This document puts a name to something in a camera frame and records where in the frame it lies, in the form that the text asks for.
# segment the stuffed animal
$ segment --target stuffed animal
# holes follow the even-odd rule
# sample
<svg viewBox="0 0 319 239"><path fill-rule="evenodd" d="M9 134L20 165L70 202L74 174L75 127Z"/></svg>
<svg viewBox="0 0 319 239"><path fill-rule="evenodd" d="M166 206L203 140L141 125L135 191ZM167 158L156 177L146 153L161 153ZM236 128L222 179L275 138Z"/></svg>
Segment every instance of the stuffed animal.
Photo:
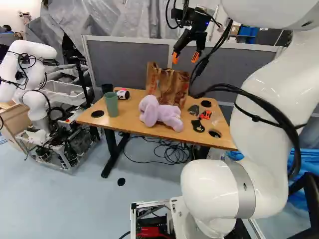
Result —
<svg viewBox="0 0 319 239"><path fill-rule="evenodd" d="M181 111L177 106L160 106L156 97L153 95L145 96L140 104L140 121L147 127L152 127L157 121L171 126L176 132L183 131L184 125L180 120Z"/></svg>

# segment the table leg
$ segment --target table leg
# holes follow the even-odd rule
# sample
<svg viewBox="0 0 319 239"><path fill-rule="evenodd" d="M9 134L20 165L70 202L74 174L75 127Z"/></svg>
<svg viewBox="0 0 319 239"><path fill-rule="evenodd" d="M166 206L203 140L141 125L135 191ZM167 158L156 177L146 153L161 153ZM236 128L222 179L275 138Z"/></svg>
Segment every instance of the table leg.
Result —
<svg viewBox="0 0 319 239"><path fill-rule="evenodd" d="M107 178L110 172L112 171L121 151L124 149L126 143L129 141L130 134L124 133L124 136L121 139L120 143L116 145L114 130L104 129L104 132L105 132L105 138L108 143L108 148L109 148L109 152L111 156L108 162L106 163L101 176L102 178Z"/></svg>
<svg viewBox="0 0 319 239"><path fill-rule="evenodd" d="M209 150L210 150L210 147L206 147L206 146L201 146L199 149L194 149L195 159L206 159L208 156Z"/></svg>

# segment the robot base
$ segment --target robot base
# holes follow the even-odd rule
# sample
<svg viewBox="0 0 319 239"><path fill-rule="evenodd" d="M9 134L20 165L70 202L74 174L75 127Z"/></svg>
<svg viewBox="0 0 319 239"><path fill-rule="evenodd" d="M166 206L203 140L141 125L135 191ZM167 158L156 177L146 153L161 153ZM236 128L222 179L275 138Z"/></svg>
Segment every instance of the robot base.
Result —
<svg viewBox="0 0 319 239"><path fill-rule="evenodd" d="M222 239L234 229L236 219L215 219L209 223L209 227L196 220L189 213L183 197L171 198L169 203L177 239Z"/></svg>

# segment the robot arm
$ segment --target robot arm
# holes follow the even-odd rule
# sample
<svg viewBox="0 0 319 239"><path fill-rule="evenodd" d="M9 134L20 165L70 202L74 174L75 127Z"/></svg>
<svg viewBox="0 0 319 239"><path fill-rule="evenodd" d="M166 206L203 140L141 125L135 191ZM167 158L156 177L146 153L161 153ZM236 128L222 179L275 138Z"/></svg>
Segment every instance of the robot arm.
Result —
<svg viewBox="0 0 319 239"><path fill-rule="evenodd" d="M222 0L222 5L238 22L294 30L284 53L249 76L241 88L274 105L294 125L306 123L319 102L319 1ZM243 96L237 97L236 104L276 122ZM181 175L185 204L198 227L212 238L228 234L235 218L264 218L280 212L288 198L292 144L284 130L254 122L234 108L230 131L245 155L243 160L195 160Z"/></svg>
<svg viewBox="0 0 319 239"><path fill-rule="evenodd" d="M19 69L18 61L22 54L30 56L32 67L25 69L25 77L19 82L15 75ZM24 40L17 40L10 46L8 53L0 65L0 102L13 99L16 103L27 105L30 110L28 116L31 121L38 121L46 117L46 98L36 89L44 79L44 65L39 58L53 59L57 52L54 48Z"/></svg>

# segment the paper bag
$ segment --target paper bag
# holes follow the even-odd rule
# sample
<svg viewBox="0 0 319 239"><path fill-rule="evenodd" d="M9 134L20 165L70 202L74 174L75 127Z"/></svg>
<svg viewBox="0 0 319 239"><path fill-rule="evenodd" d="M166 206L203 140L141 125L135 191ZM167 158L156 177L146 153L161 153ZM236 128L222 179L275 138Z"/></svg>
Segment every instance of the paper bag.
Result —
<svg viewBox="0 0 319 239"><path fill-rule="evenodd" d="M155 62L148 62L146 95L154 95L160 105L183 108L189 88L188 72L171 68L161 69Z"/></svg>

